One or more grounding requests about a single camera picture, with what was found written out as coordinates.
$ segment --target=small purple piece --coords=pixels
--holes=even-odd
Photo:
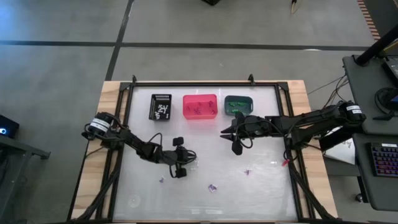
[[[213,185],[213,184],[210,184],[208,188],[209,188],[209,191],[210,191],[211,193],[213,193],[213,192],[215,192],[215,191],[217,190],[217,186],[215,186],[215,185]]]
[[[200,112],[199,108],[197,108],[197,109],[193,109],[193,112],[195,112],[195,114],[199,114],[199,115],[201,115],[201,112]]]

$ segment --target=black desk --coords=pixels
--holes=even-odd
[[[354,101],[367,117],[362,125],[364,132],[398,136],[398,117],[390,121],[373,120],[374,117],[383,115],[374,104],[374,94],[381,88],[396,88],[381,67],[383,63],[384,59],[373,58],[367,66],[361,67],[354,62],[352,57],[343,58]]]
[[[349,176],[349,177],[359,177],[359,167],[358,165],[348,164],[346,162],[337,161],[335,159],[323,157],[325,162],[326,171],[328,175],[335,176]]]
[[[398,211],[398,178],[374,176],[369,149],[365,146],[368,142],[398,143],[398,117],[390,121],[373,120],[383,115],[374,103],[374,94],[381,88],[396,88],[382,68],[383,63],[384,59],[372,58],[366,66],[361,67],[354,62],[353,57],[343,58],[354,101],[367,117],[362,125],[364,134],[353,135],[360,173],[359,186],[372,208]]]
[[[354,134],[355,154],[368,200],[376,210],[398,211],[398,177],[373,175],[368,142],[398,144],[398,137]]]

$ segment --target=red container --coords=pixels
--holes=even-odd
[[[217,113],[215,94],[185,95],[182,98],[182,114],[187,119],[213,119]]]

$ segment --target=blue light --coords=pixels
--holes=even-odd
[[[7,129],[0,128],[0,134],[7,134]]]

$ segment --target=black keyboard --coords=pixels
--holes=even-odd
[[[398,147],[396,144],[369,143],[375,176],[398,177]]]

